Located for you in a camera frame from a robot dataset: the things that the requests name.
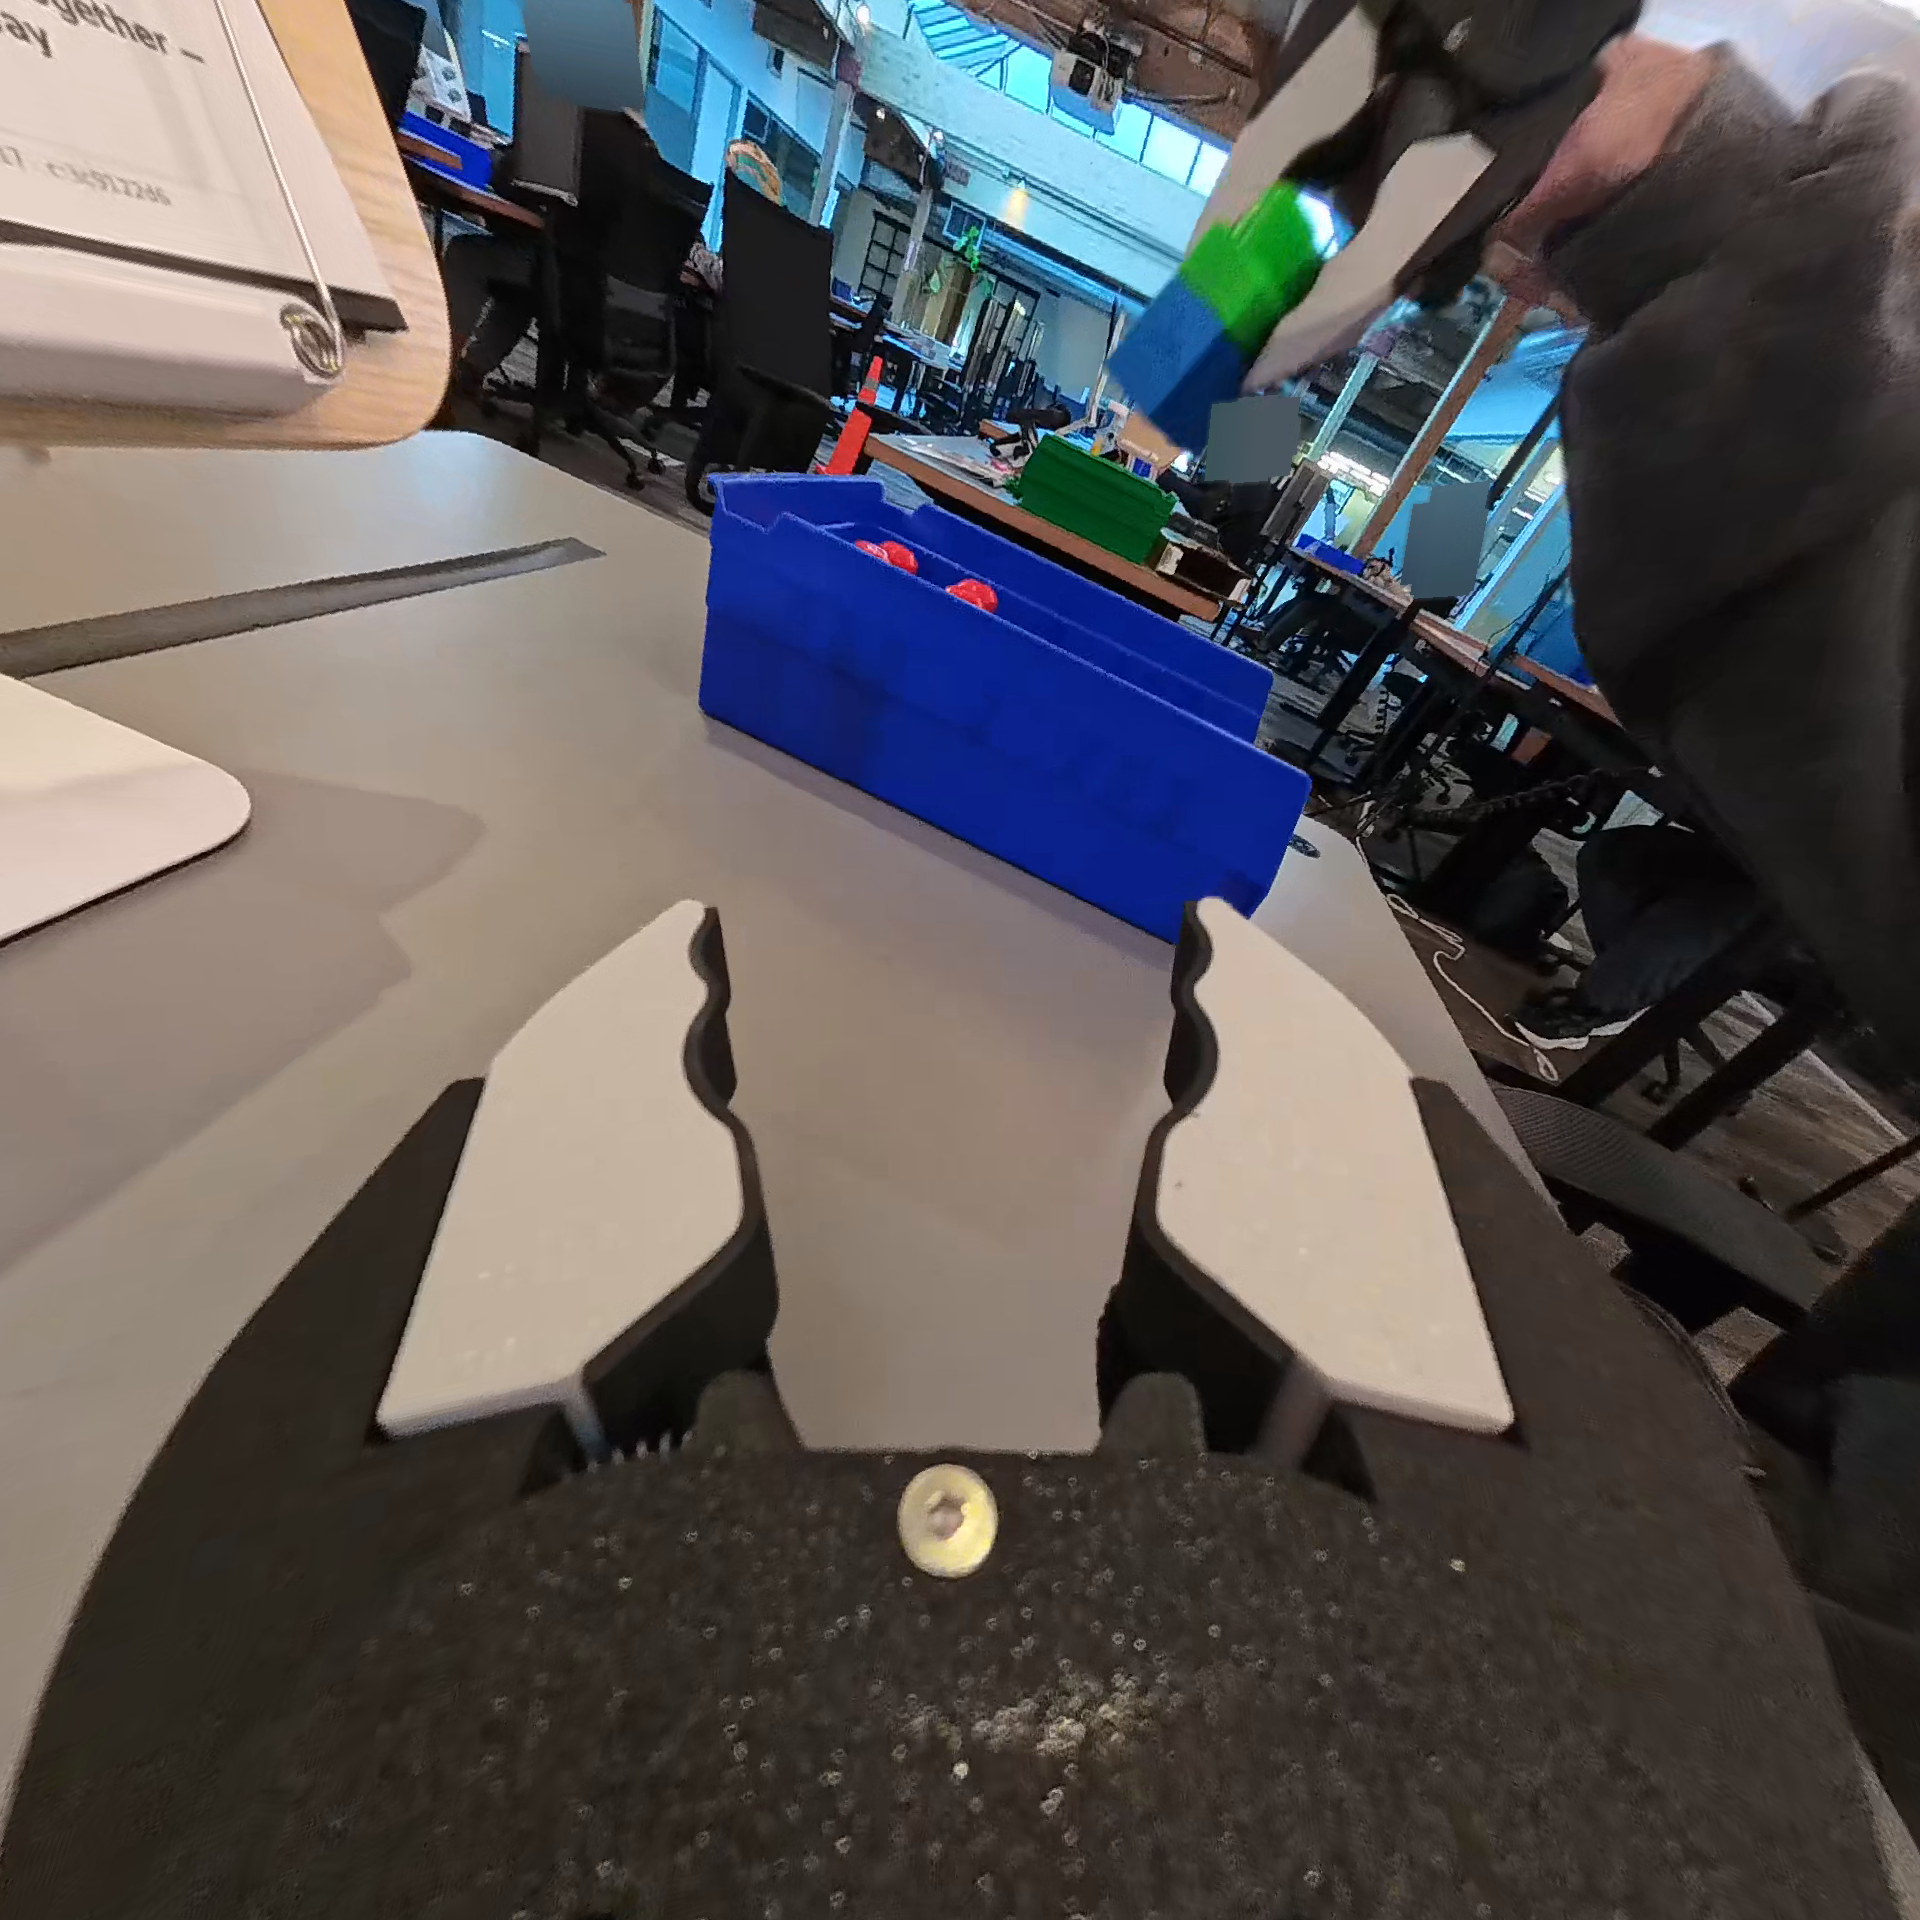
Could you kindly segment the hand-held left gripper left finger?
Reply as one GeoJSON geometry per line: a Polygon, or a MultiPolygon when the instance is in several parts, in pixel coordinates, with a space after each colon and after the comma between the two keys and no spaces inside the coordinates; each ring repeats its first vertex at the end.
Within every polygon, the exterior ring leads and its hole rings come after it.
{"type": "Polygon", "coordinates": [[[771,1358],[780,1288],[734,1112],[718,910],[681,900],[486,1070],[376,1408],[400,1440],[561,1414],[587,1457],[676,1444],[771,1358]]]}

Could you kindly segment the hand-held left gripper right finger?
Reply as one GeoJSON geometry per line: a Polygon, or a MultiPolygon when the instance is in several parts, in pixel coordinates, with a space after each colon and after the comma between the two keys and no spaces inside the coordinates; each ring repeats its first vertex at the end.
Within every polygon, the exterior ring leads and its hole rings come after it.
{"type": "Polygon", "coordinates": [[[1137,1380],[1178,1375],[1216,1454],[1357,1472],[1357,1413],[1510,1443],[1403,1057],[1224,899],[1185,908],[1168,992],[1168,1108],[1102,1309],[1102,1422],[1137,1380]]]}

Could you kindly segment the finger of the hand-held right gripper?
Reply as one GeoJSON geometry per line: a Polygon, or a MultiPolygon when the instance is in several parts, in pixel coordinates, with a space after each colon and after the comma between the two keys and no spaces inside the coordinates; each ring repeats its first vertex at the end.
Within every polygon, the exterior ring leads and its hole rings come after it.
{"type": "Polygon", "coordinates": [[[1498,153],[1476,134],[1414,141],[1378,185],[1374,208],[1333,253],[1310,295],[1269,333],[1242,376],[1249,392],[1276,390],[1354,347],[1417,280],[1467,252],[1467,271],[1498,215],[1498,153]]]}
{"type": "Polygon", "coordinates": [[[1341,249],[1385,175],[1380,6],[1308,6],[1281,46],[1281,77],[1233,147],[1204,228],[1289,177],[1325,204],[1341,249]]]}

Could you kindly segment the green two-stud building block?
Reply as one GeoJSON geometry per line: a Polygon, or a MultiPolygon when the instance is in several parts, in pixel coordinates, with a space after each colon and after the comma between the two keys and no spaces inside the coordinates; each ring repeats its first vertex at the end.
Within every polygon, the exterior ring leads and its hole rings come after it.
{"type": "Polygon", "coordinates": [[[1197,232],[1180,283],[1238,353],[1253,358],[1308,299],[1336,252],[1337,223],[1328,206],[1281,177],[1249,209],[1197,232]]]}

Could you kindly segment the blue one-stud building block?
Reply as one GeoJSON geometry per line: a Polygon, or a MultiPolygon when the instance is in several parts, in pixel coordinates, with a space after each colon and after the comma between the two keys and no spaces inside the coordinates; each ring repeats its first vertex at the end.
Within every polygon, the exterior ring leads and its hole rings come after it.
{"type": "Polygon", "coordinates": [[[1158,289],[1109,356],[1110,383],[1130,408],[1190,453],[1208,448],[1214,408],[1242,395],[1251,365],[1253,353],[1181,276],[1158,289]]]}

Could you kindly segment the blue plastic bin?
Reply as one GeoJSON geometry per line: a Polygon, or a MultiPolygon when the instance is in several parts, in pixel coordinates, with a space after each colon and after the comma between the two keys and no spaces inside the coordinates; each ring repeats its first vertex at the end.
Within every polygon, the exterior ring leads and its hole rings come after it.
{"type": "Polygon", "coordinates": [[[874,478],[729,472],[712,515],[702,710],[1172,941],[1273,886],[1313,792],[1258,742],[1272,677],[1174,619],[874,478]],[[854,551],[917,549],[1000,613],[854,551]]]}

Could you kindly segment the red two-stud building block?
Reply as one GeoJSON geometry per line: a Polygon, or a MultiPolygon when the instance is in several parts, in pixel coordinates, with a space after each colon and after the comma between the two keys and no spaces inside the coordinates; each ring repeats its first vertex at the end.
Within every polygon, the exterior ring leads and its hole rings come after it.
{"type": "Polygon", "coordinates": [[[961,604],[974,606],[974,607],[978,607],[984,613],[989,613],[989,615],[1001,611],[1001,600],[1000,600],[1000,595],[996,595],[992,583],[986,583],[986,581],[978,581],[978,577],[971,577],[971,575],[968,575],[968,577],[955,575],[950,581],[947,581],[947,575],[938,577],[938,573],[931,568],[931,563],[917,549],[912,549],[909,544],[904,544],[904,542],[896,542],[896,539],[884,539],[882,542],[882,539],[857,537],[853,542],[853,545],[854,545],[854,551],[874,558],[876,563],[882,563],[892,568],[898,568],[907,577],[921,577],[925,584],[942,587],[950,598],[955,598],[961,604]]]}

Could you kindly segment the person's right forearm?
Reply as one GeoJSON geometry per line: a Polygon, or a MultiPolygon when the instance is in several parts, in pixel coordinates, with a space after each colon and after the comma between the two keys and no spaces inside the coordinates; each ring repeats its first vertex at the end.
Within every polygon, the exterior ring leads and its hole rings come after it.
{"type": "Polygon", "coordinates": [[[1677,781],[1890,1035],[1916,1021],[1913,101],[1794,112],[1736,54],[1646,174],[1546,252],[1574,636],[1677,781]]]}

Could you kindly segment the person's right hand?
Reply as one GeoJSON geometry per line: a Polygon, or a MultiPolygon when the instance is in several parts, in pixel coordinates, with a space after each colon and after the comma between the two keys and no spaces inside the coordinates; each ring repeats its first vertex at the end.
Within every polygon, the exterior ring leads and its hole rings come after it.
{"type": "Polygon", "coordinates": [[[1601,51],[1601,83],[1538,181],[1493,230],[1482,268],[1525,305],[1557,299],[1548,253],[1557,235],[1595,217],[1657,163],[1714,77],[1714,51],[1627,35],[1601,51]]]}

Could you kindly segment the ceiling projector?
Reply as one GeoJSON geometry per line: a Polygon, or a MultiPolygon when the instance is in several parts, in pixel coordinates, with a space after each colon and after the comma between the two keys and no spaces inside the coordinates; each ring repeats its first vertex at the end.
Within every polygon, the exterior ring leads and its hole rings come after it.
{"type": "Polygon", "coordinates": [[[1048,108],[1096,134],[1110,134],[1145,44],[1085,15],[1053,48],[1048,65],[1048,108]]]}

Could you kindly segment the green plastic bin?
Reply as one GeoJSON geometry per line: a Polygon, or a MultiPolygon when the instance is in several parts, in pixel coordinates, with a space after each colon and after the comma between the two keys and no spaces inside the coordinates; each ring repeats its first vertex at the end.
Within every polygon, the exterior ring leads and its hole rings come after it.
{"type": "Polygon", "coordinates": [[[1021,469],[1021,489],[1162,491],[1153,467],[1123,453],[1100,453],[1067,433],[1045,433],[1021,469]]]}
{"type": "Polygon", "coordinates": [[[1050,515],[1110,515],[1163,524],[1178,509],[1178,499],[1153,478],[1100,459],[1081,464],[1028,461],[1010,486],[1025,508],[1050,515]]]}
{"type": "Polygon", "coordinates": [[[1041,491],[1020,495],[1018,505],[1021,512],[1130,565],[1145,565],[1157,558],[1171,516],[1171,503],[1163,499],[1131,508],[1124,501],[1114,505],[1102,495],[1041,491]]]}

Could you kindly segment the wooden table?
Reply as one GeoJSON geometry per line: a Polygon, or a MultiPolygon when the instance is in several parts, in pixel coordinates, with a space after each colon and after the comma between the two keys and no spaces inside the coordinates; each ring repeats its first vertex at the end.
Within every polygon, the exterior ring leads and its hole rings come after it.
{"type": "Polygon", "coordinates": [[[1012,472],[1010,467],[1000,464],[984,439],[878,433],[869,439],[867,453],[874,469],[914,485],[925,499],[939,503],[950,515],[987,526],[1021,549],[1041,553],[1045,559],[1053,559],[1076,575],[1107,584],[1121,596],[1158,611],[1166,617],[1197,617],[1211,627],[1246,604],[1251,577],[1236,604],[1216,604],[1204,595],[1163,581],[1153,568],[1153,563],[1130,565],[1021,512],[1018,499],[1005,486],[1012,472]]]}

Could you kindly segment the black office chair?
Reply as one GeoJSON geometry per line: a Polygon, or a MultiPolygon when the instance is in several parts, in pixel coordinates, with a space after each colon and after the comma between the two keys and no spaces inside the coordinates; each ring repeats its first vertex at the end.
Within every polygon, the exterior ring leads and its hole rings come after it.
{"type": "Polygon", "coordinates": [[[833,423],[833,235],[753,181],[723,201],[723,289],[688,503],[715,512],[729,472],[803,472],[833,423]]]}

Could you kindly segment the white document stand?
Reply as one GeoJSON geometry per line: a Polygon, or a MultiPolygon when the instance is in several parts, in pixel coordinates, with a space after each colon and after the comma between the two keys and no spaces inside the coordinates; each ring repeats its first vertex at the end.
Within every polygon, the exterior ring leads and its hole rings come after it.
{"type": "Polygon", "coordinates": [[[213,856],[242,777],[40,685],[40,591],[104,584],[108,486],[409,439],[448,316],[347,5],[5,5],[3,937],[213,856]]]}

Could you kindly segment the printed instruction sheet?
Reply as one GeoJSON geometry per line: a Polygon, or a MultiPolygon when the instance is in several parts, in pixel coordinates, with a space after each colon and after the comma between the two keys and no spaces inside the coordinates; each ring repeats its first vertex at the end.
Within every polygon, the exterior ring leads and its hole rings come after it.
{"type": "Polygon", "coordinates": [[[313,289],[404,332],[260,5],[5,1],[5,240],[313,289]]]}

